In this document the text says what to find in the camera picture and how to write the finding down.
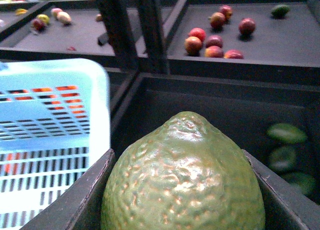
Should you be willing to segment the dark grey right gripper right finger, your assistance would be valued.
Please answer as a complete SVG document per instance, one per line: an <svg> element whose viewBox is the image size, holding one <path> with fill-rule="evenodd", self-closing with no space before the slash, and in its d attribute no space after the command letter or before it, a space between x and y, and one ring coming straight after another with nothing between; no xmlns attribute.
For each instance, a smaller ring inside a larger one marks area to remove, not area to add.
<svg viewBox="0 0 320 230"><path fill-rule="evenodd" d="M259 182L265 209L266 230L318 230L320 207L243 151Z"/></svg>

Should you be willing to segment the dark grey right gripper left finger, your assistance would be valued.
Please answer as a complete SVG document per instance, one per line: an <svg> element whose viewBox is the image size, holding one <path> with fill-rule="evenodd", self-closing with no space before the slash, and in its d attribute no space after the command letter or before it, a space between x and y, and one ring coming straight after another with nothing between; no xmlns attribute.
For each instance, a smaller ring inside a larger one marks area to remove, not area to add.
<svg viewBox="0 0 320 230"><path fill-rule="evenodd" d="M109 149L52 204L30 220L23 230L99 230L103 192L115 165Z"/></svg>

